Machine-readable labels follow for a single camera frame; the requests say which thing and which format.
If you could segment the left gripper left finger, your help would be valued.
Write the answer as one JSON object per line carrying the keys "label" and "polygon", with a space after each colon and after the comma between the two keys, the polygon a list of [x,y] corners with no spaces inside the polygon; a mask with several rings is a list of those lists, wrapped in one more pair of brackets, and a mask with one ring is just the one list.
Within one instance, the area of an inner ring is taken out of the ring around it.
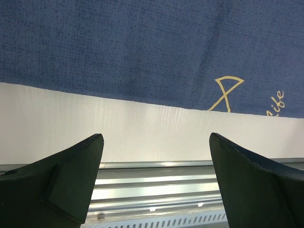
{"label": "left gripper left finger", "polygon": [[85,223],[103,154],[98,133],[0,176],[2,228],[78,228]]}

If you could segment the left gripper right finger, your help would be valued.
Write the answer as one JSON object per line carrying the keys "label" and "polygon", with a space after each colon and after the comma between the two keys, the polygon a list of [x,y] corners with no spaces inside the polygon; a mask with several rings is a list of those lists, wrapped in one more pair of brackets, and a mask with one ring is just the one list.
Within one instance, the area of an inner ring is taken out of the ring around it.
{"label": "left gripper right finger", "polygon": [[302,228],[304,172],[247,150],[218,133],[209,147],[231,228]]}

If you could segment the blue cloth placemat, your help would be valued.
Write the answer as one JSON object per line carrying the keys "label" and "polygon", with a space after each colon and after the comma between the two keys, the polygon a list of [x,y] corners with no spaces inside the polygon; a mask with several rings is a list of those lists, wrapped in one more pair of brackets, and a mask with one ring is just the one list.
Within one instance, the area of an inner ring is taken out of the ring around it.
{"label": "blue cloth placemat", "polygon": [[0,80],[303,118],[301,0],[3,0]]}

